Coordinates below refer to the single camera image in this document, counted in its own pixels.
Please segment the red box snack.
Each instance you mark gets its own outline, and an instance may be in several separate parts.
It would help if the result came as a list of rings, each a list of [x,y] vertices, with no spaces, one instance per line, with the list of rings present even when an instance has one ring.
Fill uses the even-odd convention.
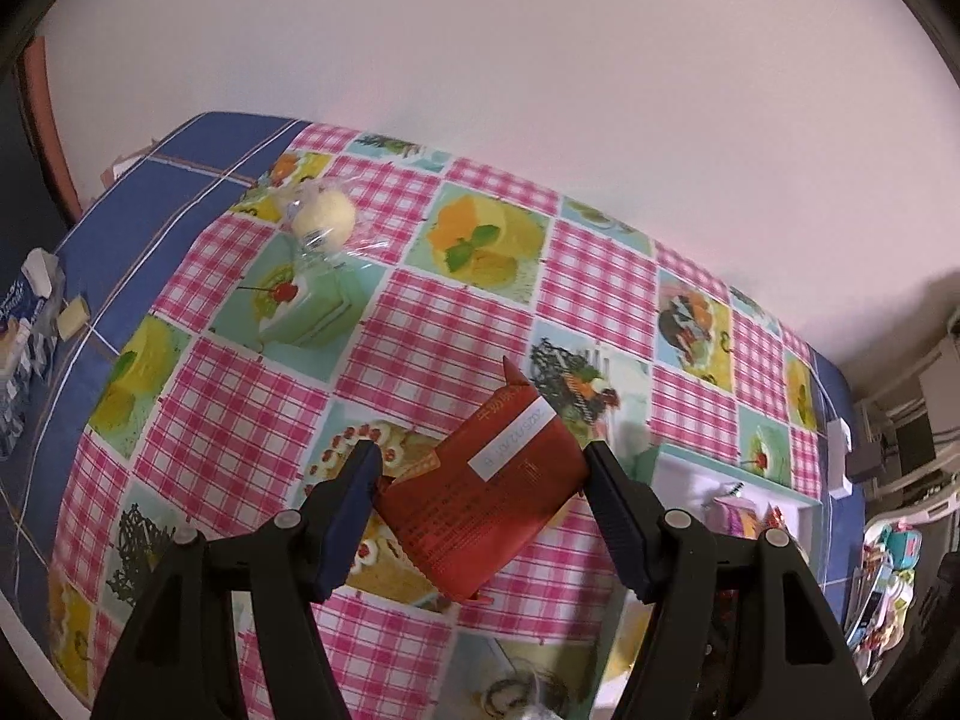
[[[441,595],[475,600],[583,489],[583,450],[511,361],[505,383],[430,453],[381,478],[374,510]]]

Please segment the clear yellow cake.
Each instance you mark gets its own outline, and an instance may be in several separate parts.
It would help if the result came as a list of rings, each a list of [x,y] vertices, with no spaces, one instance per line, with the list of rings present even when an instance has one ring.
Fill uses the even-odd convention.
[[[356,177],[304,177],[272,192],[280,227],[304,257],[331,262],[345,254],[384,254],[387,241],[359,206]]]

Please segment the colourful toy clutter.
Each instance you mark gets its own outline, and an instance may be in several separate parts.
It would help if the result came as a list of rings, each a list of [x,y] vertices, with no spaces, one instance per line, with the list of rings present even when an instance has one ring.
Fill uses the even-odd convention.
[[[905,522],[878,525],[862,546],[851,580],[843,632],[862,683],[905,637],[923,535]]]

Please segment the pink wrapped snack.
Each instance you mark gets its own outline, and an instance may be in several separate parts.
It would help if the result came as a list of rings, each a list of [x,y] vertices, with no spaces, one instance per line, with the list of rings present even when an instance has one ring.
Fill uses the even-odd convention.
[[[716,535],[757,539],[763,532],[763,522],[755,505],[740,496],[719,496],[704,507],[704,522]]]

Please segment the white storage tray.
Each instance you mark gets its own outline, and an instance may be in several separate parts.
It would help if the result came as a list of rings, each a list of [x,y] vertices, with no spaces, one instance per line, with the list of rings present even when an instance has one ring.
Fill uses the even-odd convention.
[[[703,523],[716,499],[732,499],[757,514],[760,523],[778,511],[782,525],[799,544],[815,577],[823,569],[823,507],[818,500],[677,445],[652,445],[635,458],[636,478],[651,486],[667,509],[685,509]]]

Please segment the white power adapter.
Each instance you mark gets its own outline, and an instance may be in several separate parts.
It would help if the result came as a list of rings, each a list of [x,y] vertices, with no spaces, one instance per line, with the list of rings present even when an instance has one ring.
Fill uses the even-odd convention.
[[[843,418],[827,424],[827,489],[832,499],[853,494],[853,483],[846,475],[846,458],[853,450],[850,425]]]

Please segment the small yellow wrapped biscuit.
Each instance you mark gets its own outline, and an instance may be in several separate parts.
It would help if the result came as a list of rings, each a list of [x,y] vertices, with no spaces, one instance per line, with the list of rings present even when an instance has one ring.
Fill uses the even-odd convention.
[[[57,333],[60,340],[68,341],[80,333],[89,323],[89,307],[83,296],[73,298],[57,316]]]

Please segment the blue white snack package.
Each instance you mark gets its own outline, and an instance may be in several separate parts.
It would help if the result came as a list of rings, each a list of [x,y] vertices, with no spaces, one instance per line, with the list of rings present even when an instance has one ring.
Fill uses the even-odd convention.
[[[36,380],[46,380],[59,343],[57,316],[65,275],[55,255],[34,247],[2,301],[2,460],[25,432],[26,408]]]

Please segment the pink checkered cake tablecloth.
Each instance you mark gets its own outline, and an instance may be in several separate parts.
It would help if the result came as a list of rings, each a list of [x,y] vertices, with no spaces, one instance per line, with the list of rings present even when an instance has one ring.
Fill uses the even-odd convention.
[[[82,702],[179,525],[233,536],[353,444],[406,472],[511,361],[626,465],[672,444],[818,500],[811,348],[634,227],[496,167],[302,124],[192,242],[110,363],[49,562],[49,655]],[[356,177],[384,254],[304,257],[272,192]]]

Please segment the blue plaid cloth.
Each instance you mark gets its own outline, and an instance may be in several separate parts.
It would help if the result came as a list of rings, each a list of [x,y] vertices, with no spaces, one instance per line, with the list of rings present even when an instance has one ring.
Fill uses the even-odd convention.
[[[301,132],[298,119],[205,112],[152,146],[57,245],[65,293],[89,327],[60,343],[31,388],[25,430],[2,463],[2,592],[25,628],[43,632],[47,569],[76,445],[132,335],[194,239]]]

